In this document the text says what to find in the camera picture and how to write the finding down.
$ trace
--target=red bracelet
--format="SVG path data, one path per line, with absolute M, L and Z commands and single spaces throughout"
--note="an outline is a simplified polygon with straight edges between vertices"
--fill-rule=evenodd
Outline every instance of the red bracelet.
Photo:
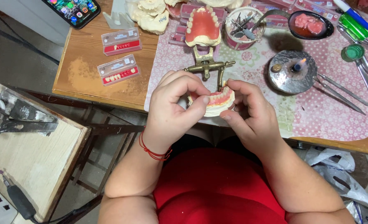
M 144 149 L 144 151 L 146 151 L 151 157 L 152 159 L 156 159 L 159 161 L 166 161 L 171 153 L 171 146 L 169 147 L 168 151 L 165 154 L 156 154 L 154 152 L 151 152 L 151 150 L 149 150 L 145 144 L 144 144 L 144 140 L 142 139 L 142 134 L 144 133 L 144 131 L 141 132 L 140 134 L 140 146 Z

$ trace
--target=flame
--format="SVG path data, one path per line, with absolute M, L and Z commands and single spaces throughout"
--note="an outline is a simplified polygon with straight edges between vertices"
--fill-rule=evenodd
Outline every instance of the flame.
M 301 61 L 299 61 L 297 64 L 300 65 L 301 68 L 303 68 L 303 65 L 306 63 L 306 58 L 303 58 Z

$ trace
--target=blue pen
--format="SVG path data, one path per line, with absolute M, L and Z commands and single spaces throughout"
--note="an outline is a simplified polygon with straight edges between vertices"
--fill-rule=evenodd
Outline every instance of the blue pen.
M 343 12 L 347 13 L 351 16 L 357 23 L 363 26 L 368 31 L 368 22 L 366 22 L 362 17 L 360 17 L 350 6 L 344 3 L 342 0 L 333 0 L 335 4 L 343 10 Z

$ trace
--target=wooden desk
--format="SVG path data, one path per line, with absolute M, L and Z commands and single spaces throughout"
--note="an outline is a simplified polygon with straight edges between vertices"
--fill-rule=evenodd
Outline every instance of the wooden desk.
M 110 13 L 111 0 L 98 0 L 103 11 Z M 81 30 L 71 28 L 62 53 L 52 92 L 91 101 L 143 110 L 148 81 L 158 44 L 158 36 L 140 31 L 141 51 L 106 57 L 102 52 L 101 35 L 110 33 L 105 18 L 100 15 Z M 141 63 L 141 75 L 125 82 L 104 87 L 97 66 L 128 54 Z M 319 138 L 295 138 L 315 144 L 368 153 L 368 138 L 358 141 L 331 141 Z
M 41 111 L 52 112 L 33 100 L 27 102 Z M 48 137 L 35 132 L 0 134 L 0 169 L 29 196 L 38 221 L 47 218 L 56 206 L 66 176 L 72 172 L 71 164 L 76 162 L 81 144 L 91 130 L 55 112 L 52 114 L 58 118 L 58 126 Z M 0 193 L 11 203 L 1 175 Z M 32 222 L 19 214 L 13 223 Z

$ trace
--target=right hand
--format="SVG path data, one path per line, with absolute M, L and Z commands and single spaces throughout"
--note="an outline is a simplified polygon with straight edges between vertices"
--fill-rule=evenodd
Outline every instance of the right hand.
M 258 155 L 284 143 L 279 132 L 274 107 L 264 98 L 258 86 L 228 79 L 235 91 L 235 111 L 225 110 L 220 117 L 235 131 L 246 149 Z M 250 117 L 244 120 L 237 112 L 246 108 Z

